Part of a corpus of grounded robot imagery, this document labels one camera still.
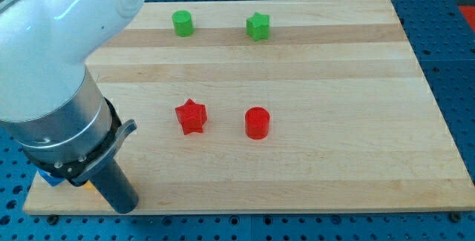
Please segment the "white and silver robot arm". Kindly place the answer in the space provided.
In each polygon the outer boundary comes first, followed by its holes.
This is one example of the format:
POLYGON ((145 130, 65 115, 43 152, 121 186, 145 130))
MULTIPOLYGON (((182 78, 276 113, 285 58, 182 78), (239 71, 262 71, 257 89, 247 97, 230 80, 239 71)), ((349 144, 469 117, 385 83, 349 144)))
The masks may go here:
POLYGON ((139 197, 115 161, 122 122, 85 60, 145 0, 1 0, 1 126, 25 156, 74 186, 92 183, 120 214, 139 197))

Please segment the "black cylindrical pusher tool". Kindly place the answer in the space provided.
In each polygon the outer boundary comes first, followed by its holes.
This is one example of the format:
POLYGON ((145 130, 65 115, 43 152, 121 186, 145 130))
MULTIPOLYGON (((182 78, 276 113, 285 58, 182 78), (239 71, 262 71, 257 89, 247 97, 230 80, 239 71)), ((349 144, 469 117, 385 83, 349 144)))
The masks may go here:
POLYGON ((90 181, 118 214, 127 214, 137 207, 138 194, 114 159, 90 181))

